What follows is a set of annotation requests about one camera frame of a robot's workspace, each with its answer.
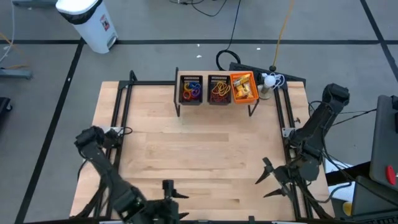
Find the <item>concrete floor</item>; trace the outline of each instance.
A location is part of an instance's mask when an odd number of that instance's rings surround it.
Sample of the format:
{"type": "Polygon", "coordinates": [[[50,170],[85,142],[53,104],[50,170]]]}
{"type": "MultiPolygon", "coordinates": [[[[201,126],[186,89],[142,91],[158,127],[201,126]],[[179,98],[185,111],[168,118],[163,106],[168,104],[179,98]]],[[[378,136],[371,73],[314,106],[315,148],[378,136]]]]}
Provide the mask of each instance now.
{"type": "MultiPolygon", "coordinates": [[[[229,39],[238,0],[229,0],[217,17],[206,17],[190,6],[167,0],[105,0],[121,40],[229,39]]],[[[386,40],[398,40],[394,0],[367,0],[386,40]]],[[[221,1],[198,7],[215,12],[221,1]]],[[[235,39],[277,39],[289,0],[242,1],[235,39]]],[[[16,8],[17,40],[78,40],[80,37],[55,9],[16,8]]],[[[11,7],[0,1],[0,32],[11,36],[11,7]]],[[[359,1],[296,1],[284,39],[377,40],[359,1]]],[[[0,96],[12,98],[14,110],[0,130],[0,217],[15,220],[49,128],[76,45],[20,44],[34,72],[32,80],[0,79],[0,96]]],[[[125,80],[133,69],[140,80],[172,80],[181,70],[216,70],[215,55],[225,44],[116,45],[105,55],[86,45],[78,62],[47,160],[26,216],[26,222],[67,218],[81,158],[74,137],[90,126],[101,82],[125,80]]],[[[393,57],[398,46],[389,45],[393,57]]],[[[275,45],[233,44],[242,63],[268,68],[275,45]]],[[[377,96],[398,95],[395,78],[379,44],[281,45],[278,71],[307,79],[308,100],[319,100],[326,84],[335,82],[351,92],[345,111],[370,110],[377,96]]],[[[232,58],[221,57],[223,67],[232,58]]],[[[2,67],[24,63],[12,52],[2,67]]],[[[350,117],[342,114],[337,120],[350,117]]],[[[375,114],[331,129],[330,154],[350,164],[371,155],[375,114]]]]}

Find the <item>wooden tabletop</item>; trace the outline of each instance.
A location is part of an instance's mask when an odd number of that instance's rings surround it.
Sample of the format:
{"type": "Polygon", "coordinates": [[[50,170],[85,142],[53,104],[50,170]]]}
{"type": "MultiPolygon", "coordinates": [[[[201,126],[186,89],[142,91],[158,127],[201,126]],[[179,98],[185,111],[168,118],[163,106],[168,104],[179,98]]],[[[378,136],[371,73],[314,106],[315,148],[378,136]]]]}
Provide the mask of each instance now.
{"type": "MultiPolygon", "coordinates": [[[[294,118],[301,120],[296,126],[301,127],[308,119],[304,86],[301,82],[288,86],[294,118]]],[[[117,87],[118,82],[102,83],[94,125],[110,125],[117,87]]],[[[254,184],[264,170],[263,157],[274,167],[285,164],[274,97],[261,100],[252,117],[247,106],[202,105],[182,106],[179,118],[173,97],[171,85],[133,86],[127,118],[133,133],[124,138],[121,176],[147,199],[162,198],[162,180],[173,179],[175,188],[190,197],[177,199],[180,212],[190,212],[185,220],[248,220],[250,215],[256,220],[294,220],[287,197],[262,197],[280,188],[275,178],[254,184]]],[[[91,164],[83,168],[70,215],[88,203],[99,179],[91,164]]],[[[329,196],[322,168],[309,189],[319,200],[329,196]]],[[[298,194],[304,217],[302,194],[298,194]]],[[[331,203],[322,206],[334,216],[331,203]]]]}

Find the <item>white trash can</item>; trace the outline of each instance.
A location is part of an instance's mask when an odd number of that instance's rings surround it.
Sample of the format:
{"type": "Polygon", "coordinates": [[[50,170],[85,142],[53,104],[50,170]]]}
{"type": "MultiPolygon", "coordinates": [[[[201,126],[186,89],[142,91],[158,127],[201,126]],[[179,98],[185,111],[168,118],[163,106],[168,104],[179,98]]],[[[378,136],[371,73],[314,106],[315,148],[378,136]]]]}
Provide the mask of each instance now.
{"type": "Polygon", "coordinates": [[[109,52],[118,34],[103,0],[58,0],[55,7],[93,51],[109,52]]]}

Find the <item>yellow cable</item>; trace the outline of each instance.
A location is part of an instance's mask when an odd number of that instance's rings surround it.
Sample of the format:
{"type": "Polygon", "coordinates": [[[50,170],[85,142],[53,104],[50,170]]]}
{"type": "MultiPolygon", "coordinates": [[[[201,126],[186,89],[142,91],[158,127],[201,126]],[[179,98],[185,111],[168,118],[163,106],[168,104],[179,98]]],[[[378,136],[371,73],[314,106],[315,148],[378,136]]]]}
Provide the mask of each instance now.
{"type": "MultiPolygon", "coordinates": [[[[19,50],[16,45],[12,44],[11,41],[4,34],[0,33],[0,36],[10,45],[10,47],[13,47],[16,51],[18,51],[18,53],[22,57],[25,58],[25,60],[27,60],[27,58],[25,57],[25,54],[21,50],[19,50]]],[[[27,68],[27,67],[29,67],[29,66],[28,65],[13,65],[13,66],[7,67],[6,69],[18,69],[18,68],[27,68]]]]}
{"type": "Polygon", "coordinates": [[[282,34],[284,33],[284,29],[285,29],[285,26],[286,26],[287,19],[289,18],[290,13],[292,13],[293,5],[294,5],[294,0],[290,0],[289,11],[287,12],[287,15],[286,15],[286,18],[285,18],[285,21],[284,21],[284,25],[282,26],[282,28],[280,30],[280,33],[279,33],[278,43],[276,44],[274,63],[272,63],[272,66],[275,66],[275,64],[276,64],[276,59],[278,58],[279,42],[280,42],[280,40],[282,38],[282,34]]]}

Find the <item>trash can lid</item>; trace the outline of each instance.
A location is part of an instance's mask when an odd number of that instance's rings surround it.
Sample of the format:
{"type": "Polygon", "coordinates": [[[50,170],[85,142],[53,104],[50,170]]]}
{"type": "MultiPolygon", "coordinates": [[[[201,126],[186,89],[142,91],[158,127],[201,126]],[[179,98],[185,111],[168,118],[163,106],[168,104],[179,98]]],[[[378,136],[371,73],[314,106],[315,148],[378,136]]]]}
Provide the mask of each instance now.
{"type": "Polygon", "coordinates": [[[80,15],[91,9],[98,0],[58,0],[55,7],[59,12],[80,15]]]}

